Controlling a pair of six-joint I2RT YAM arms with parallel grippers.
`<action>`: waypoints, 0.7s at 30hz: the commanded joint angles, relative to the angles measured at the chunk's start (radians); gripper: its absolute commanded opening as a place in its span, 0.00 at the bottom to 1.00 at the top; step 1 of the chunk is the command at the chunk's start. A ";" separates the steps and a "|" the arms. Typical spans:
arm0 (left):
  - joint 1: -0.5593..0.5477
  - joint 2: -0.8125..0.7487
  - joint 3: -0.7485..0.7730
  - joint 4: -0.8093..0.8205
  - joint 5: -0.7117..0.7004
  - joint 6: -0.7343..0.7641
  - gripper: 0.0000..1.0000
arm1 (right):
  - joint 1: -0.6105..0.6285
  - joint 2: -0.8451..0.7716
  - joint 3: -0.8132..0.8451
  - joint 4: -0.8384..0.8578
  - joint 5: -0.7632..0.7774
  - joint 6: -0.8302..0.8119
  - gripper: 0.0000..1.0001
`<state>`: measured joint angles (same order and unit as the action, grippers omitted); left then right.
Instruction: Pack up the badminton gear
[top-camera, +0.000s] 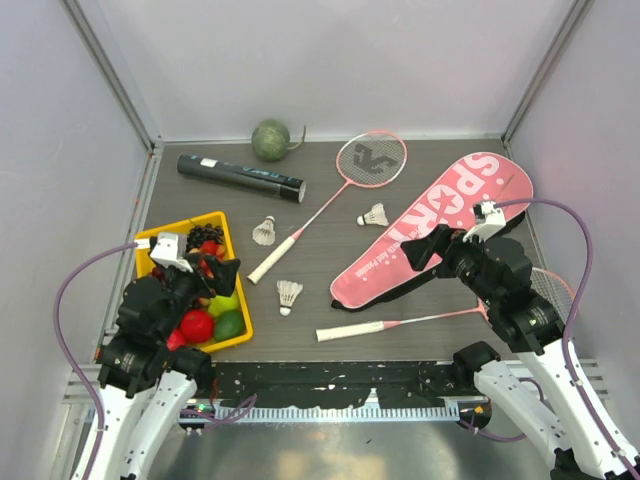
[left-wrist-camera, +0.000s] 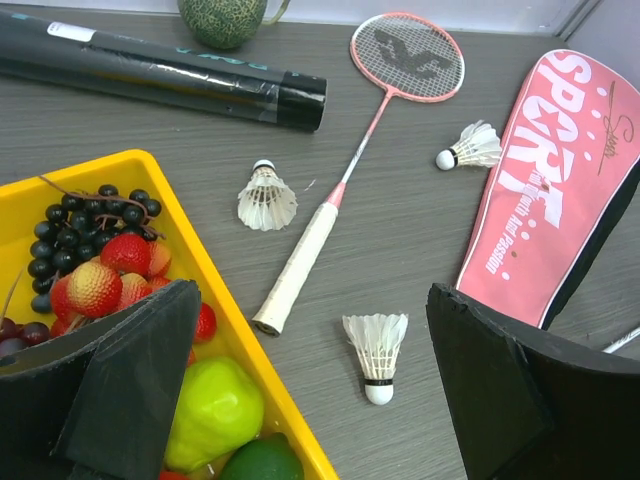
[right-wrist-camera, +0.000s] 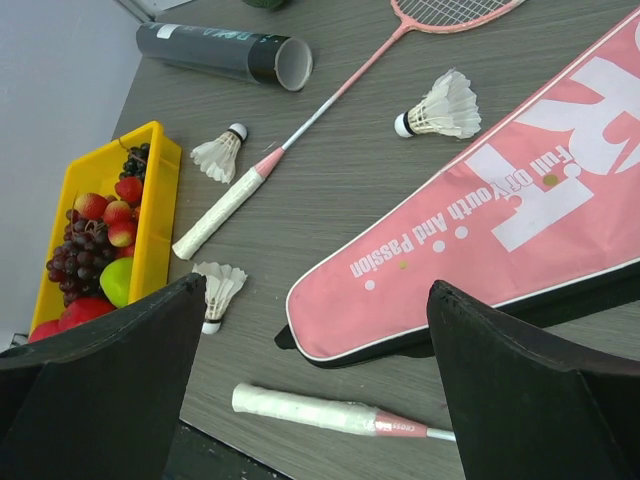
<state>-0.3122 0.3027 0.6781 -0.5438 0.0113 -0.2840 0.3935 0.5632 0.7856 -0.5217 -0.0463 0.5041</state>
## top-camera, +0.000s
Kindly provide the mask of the black shuttlecock tube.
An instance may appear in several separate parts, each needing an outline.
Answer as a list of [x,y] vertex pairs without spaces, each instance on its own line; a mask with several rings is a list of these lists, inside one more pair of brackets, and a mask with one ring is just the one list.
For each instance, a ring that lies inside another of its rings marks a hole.
[[243,187],[298,204],[303,202],[306,194],[304,180],[197,155],[181,154],[176,170],[185,176]]

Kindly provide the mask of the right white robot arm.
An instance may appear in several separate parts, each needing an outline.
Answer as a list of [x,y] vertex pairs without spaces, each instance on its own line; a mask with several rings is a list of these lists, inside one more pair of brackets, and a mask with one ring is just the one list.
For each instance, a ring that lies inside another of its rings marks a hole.
[[532,285],[533,266],[521,244],[494,237],[466,242],[461,230],[438,226],[401,249],[415,271],[440,257],[438,278],[460,280],[486,308],[487,321],[541,387],[539,400],[495,350],[480,341],[454,355],[454,386],[480,391],[503,410],[545,459],[553,479],[636,479],[639,453],[615,426],[589,384],[565,319]]

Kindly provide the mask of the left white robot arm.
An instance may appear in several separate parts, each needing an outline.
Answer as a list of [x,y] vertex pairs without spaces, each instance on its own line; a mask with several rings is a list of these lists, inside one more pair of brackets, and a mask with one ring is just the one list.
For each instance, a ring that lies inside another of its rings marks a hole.
[[95,406],[76,479],[143,478],[187,400],[213,388],[210,356],[188,346],[170,349],[169,338],[198,299],[233,293],[240,262],[197,254],[151,258],[161,275],[125,287],[118,329],[98,355],[97,380],[74,369]]

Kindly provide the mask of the white shuttlecock bottom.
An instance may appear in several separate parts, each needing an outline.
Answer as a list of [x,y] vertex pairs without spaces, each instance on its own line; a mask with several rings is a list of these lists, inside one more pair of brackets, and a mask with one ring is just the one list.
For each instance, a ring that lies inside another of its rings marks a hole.
[[279,313],[281,316],[289,316],[295,300],[303,291],[303,285],[288,280],[278,280],[276,287],[279,295]]

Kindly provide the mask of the white shuttlecock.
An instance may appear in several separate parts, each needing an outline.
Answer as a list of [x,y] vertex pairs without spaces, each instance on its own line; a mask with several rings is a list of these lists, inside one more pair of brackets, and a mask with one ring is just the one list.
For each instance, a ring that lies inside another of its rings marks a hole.
[[257,225],[252,231],[253,241],[260,246],[271,246],[276,239],[275,218],[271,215]]
[[289,316],[295,300],[303,291],[303,285],[288,280],[278,280],[276,287],[279,295],[279,313],[281,316]]
[[359,215],[356,219],[359,226],[375,225],[381,227],[388,227],[389,221],[386,216],[385,208],[382,203],[376,203],[371,209]]

